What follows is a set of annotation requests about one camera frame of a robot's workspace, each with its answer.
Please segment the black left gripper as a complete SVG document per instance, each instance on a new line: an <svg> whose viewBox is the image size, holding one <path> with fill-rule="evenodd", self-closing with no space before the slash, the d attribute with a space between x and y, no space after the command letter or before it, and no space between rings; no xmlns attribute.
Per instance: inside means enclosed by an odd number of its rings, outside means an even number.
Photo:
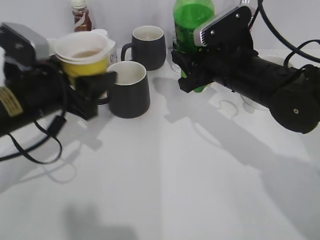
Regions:
<svg viewBox="0 0 320 240"><path fill-rule="evenodd" d="M56 59L37 62L32 66L29 104L44 115L61 110L84 120L98 116L96 103L109 103L110 91L117 81L115 71L79 76L75 79L75 90L71 88L68 75Z"/></svg>

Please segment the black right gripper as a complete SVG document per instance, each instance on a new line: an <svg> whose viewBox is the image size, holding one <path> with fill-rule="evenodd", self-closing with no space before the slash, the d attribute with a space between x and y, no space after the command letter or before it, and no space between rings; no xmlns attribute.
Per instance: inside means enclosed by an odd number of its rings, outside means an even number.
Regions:
<svg viewBox="0 0 320 240"><path fill-rule="evenodd" d="M173 63L177 64L186 77L178 80L182 91L191 91L211 84L216 78L226 79L232 76L238 67L248 65L259 54L254 49L238 47L232 54L208 48L197 53L171 52Z"/></svg>

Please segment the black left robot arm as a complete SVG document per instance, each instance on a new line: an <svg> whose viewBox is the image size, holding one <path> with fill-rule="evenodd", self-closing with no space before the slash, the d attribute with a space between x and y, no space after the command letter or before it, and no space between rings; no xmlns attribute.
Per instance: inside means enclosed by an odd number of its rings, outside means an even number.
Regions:
<svg viewBox="0 0 320 240"><path fill-rule="evenodd" d="M5 84L0 88L0 135L5 136L56 111L86 121L98 115L101 96L112 89L115 71L76 78L71 86L61 64L45 61L28 70L5 64Z"/></svg>

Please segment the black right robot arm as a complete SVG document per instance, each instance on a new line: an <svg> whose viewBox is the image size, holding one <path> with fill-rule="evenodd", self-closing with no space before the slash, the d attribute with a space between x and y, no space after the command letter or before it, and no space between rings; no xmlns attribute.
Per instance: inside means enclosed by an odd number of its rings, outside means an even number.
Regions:
<svg viewBox="0 0 320 240"><path fill-rule="evenodd" d="M258 56L255 50L235 52L212 48L198 53L171 52L172 61L186 74L182 91L218 83L269 109L282 127L307 134L320 122L320 69L282 66Z"/></svg>

